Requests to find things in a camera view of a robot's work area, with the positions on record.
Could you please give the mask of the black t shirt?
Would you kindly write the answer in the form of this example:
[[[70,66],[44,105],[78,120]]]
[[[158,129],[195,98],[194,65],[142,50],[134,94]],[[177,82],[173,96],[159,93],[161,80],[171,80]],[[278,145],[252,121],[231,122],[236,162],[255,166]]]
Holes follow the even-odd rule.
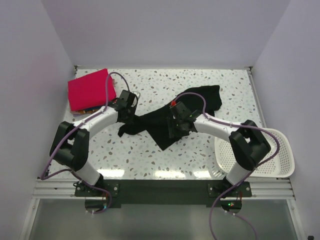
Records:
[[[211,116],[214,116],[215,112],[222,106],[219,85],[192,87],[186,89],[184,92],[187,93],[187,95],[181,96],[178,101],[183,102],[192,112],[196,110],[200,111],[203,108],[201,98],[192,93],[197,93],[204,97],[206,101],[205,112]],[[147,131],[160,149],[164,151],[181,139],[180,137],[169,137],[167,117],[170,115],[170,105],[170,103],[167,103],[163,107],[147,114],[134,116],[131,124],[124,124],[119,128],[118,136],[122,137],[124,134],[136,135],[140,132]]]

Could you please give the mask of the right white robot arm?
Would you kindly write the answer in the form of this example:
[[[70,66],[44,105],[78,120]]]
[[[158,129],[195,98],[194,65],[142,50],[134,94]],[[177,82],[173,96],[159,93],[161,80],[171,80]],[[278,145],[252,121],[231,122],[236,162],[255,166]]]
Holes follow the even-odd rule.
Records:
[[[228,123],[198,110],[192,112],[182,102],[175,101],[169,111],[167,123],[171,139],[195,132],[212,135],[231,145],[235,163],[219,186],[227,196],[233,197],[241,190],[239,181],[255,170],[271,151],[269,142],[252,120]]]

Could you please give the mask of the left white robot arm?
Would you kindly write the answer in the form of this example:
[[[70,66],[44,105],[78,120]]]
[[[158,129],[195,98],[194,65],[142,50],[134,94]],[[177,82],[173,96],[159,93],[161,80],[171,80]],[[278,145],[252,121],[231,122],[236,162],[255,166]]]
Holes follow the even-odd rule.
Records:
[[[90,139],[110,125],[130,124],[135,116],[140,93],[123,90],[119,97],[111,100],[88,117],[70,123],[59,124],[49,155],[83,182],[86,191],[99,196],[104,190],[103,176],[89,162]]]

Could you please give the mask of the folded orange t shirt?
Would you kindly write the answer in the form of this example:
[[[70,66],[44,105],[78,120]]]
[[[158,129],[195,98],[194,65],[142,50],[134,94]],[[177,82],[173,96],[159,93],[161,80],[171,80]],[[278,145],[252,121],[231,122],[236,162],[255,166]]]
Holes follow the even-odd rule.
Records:
[[[71,111],[70,113],[73,116],[82,116],[82,115],[87,115],[87,114],[92,114],[95,113],[99,110],[99,107],[95,107],[95,108],[88,108],[88,109],[83,109],[83,110],[78,110],[78,111]]]

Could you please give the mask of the folded pink t shirt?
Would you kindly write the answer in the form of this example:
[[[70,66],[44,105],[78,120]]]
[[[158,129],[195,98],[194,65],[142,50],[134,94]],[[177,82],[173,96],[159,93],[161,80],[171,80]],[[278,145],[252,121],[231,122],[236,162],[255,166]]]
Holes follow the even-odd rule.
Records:
[[[113,79],[107,79],[106,68],[70,80],[67,83],[68,101],[71,111],[80,111],[104,106],[106,100],[116,98]]]

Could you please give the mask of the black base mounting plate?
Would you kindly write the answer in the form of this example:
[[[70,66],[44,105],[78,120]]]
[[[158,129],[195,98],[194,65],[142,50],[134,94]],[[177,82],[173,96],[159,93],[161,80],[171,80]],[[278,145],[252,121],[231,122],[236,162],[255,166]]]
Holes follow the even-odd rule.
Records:
[[[85,198],[87,210],[121,208],[122,205],[205,205],[223,192],[223,180],[128,180],[104,179],[102,190],[81,181],[74,195]]]

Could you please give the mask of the white perforated plastic basket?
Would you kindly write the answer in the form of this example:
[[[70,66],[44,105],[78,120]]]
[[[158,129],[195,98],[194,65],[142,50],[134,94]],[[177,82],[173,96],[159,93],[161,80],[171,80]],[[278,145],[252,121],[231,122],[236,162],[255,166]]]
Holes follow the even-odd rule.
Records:
[[[271,151],[265,156],[265,159],[272,156],[277,149],[279,151],[275,157],[258,167],[251,176],[258,178],[288,178],[295,170],[295,160],[290,143],[280,131],[272,128],[268,128],[267,131],[277,138],[279,147],[277,147],[275,140],[270,135],[263,133],[271,147]],[[231,144],[216,137],[214,139],[214,149],[218,166],[222,171],[228,173],[236,162]]]

